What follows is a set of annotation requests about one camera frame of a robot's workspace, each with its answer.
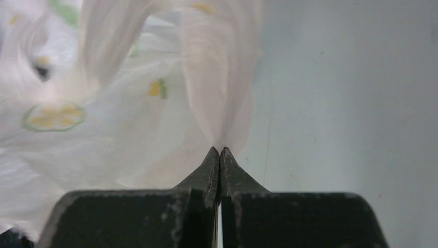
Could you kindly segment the white plastic bag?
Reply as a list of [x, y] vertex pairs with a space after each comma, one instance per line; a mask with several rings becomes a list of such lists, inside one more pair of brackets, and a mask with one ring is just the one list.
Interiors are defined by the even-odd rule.
[[247, 144], [263, 1], [1, 1], [1, 231]]

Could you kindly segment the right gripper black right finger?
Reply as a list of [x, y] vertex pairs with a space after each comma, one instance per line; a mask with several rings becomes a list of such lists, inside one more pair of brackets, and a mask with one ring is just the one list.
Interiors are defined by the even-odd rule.
[[220, 156], [224, 247], [388, 247], [367, 201], [348, 192], [270, 192]]

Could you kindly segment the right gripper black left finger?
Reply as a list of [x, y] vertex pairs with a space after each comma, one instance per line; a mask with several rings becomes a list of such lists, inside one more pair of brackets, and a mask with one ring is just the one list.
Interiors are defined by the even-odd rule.
[[55, 205], [37, 247], [217, 247], [220, 155], [172, 189], [81, 190]]

